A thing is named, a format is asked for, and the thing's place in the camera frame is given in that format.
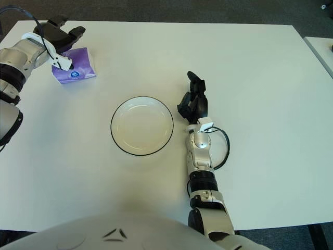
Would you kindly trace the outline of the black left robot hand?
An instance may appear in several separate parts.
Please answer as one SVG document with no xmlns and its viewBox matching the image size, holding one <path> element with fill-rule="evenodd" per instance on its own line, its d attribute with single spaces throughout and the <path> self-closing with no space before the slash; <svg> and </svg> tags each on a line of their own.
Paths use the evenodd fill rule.
<svg viewBox="0 0 333 250">
<path fill-rule="evenodd" d="M 78 26 L 71 29 L 68 33 L 61 30 L 61 27 L 68 21 L 65 15 L 57 15 L 47 22 L 40 23 L 40 28 L 43 31 L 43 39 L 49 41 L 56 49 L 57 54 L 61 54 L 70 50 L 74 43 L 76 43 L 84 34 L 85 28 Z M 37 25 L 33 32 L 41 35 L 40 28 Z"/>
</svg>

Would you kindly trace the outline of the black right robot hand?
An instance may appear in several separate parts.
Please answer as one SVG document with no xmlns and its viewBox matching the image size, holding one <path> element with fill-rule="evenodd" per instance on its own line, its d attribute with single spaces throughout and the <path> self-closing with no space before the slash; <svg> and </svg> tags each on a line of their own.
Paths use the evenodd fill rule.
<svg viewBox="0 0 333 250">
<path fill-rule="evenodd" d="M 177 111 L 189 124 L 196 124 L 200 118 L 208 116 L 208 100 L 204 94 L 206 85 L 205 81 L 192 71 L 188 71 L 187 76 L 190 89 L 177 105 Z"/>
</svg>

